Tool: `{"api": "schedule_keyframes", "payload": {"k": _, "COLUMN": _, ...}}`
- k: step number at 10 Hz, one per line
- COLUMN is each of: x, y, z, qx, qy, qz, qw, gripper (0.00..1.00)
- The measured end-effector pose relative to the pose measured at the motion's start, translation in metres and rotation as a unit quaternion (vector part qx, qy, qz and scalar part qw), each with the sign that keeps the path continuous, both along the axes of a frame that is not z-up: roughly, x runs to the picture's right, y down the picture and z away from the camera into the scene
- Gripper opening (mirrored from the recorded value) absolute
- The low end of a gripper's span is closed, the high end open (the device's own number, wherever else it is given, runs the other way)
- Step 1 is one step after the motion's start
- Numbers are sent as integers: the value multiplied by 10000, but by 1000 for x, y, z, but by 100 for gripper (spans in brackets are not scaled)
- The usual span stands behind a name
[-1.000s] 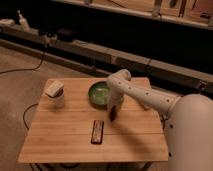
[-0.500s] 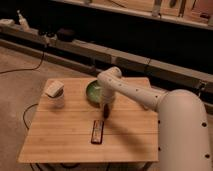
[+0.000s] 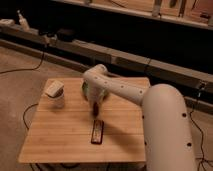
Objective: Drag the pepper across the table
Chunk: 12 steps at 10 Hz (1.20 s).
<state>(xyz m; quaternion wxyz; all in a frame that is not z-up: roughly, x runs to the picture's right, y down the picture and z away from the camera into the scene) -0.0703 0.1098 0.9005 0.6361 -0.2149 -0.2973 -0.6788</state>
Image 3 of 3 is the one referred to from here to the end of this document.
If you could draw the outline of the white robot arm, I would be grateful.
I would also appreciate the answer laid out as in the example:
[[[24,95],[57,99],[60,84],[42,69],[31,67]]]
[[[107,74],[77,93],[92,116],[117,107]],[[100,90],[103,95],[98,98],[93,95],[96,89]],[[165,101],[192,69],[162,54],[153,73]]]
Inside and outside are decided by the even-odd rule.
[[[98,64],[83,73],[90,106],[108,91],[141,108],[147,171],[195,171],[196,160],[183,95],[168,84],[138,86],[107,75]]]

